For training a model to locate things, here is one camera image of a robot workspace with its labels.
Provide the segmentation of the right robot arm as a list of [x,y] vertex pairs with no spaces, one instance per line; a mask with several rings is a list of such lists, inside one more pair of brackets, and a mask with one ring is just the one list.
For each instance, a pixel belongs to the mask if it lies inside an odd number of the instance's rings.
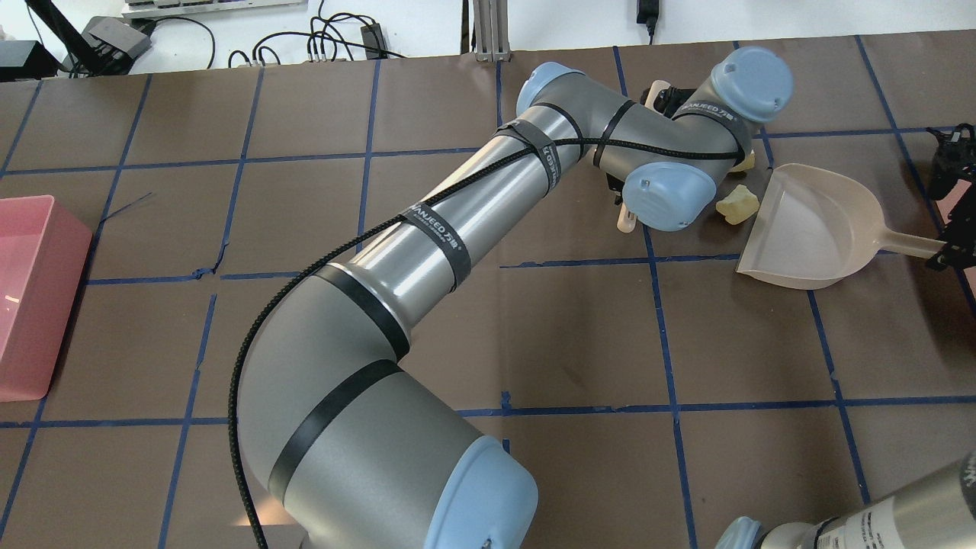
[[[888,228],[881,203],[854,178],[801,163],[781,165],[737,271],[757,281],[818,291],[888,251],[925,260],[930,270],[974,267],[974,188],[958,196],[938,239]],[[974,455],[907,484],[865,508],[816,524],[770,529],[736,518],[719,548],[972,548]]]

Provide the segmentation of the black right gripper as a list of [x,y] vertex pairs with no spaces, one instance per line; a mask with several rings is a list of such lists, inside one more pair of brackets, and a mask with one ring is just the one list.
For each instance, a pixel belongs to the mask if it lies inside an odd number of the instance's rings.
[[931,201],[942,201],[959,181],[969,187],[949,210],[948,222],[940,237],[945,245],[925,262],[925,267],[944,271],[975,265],[975,136],[974,126],[959,123],[951,132],[933,127],[925,131],[937,140],[927,195]]

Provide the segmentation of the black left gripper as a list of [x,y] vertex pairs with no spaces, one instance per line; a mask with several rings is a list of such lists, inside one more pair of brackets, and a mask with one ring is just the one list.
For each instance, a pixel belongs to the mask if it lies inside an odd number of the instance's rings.
[[691,89],[679,89],[674,86],[663,89],[648,88],[644,91],[644,105],[666,118],[673,118],[690,97]]

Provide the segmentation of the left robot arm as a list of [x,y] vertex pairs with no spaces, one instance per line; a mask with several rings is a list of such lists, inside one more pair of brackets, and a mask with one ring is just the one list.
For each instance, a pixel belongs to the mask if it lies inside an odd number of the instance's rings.
[[419,324],[584,159],[619,178],[639,222],[687,228],[753,133],[794,94],[787,63],[743,47],[666,116],[546,62],[515,118],[349,259],[274,297],[242,344],[230,425],[303,548],[519,548],[534,477],[405,372]]

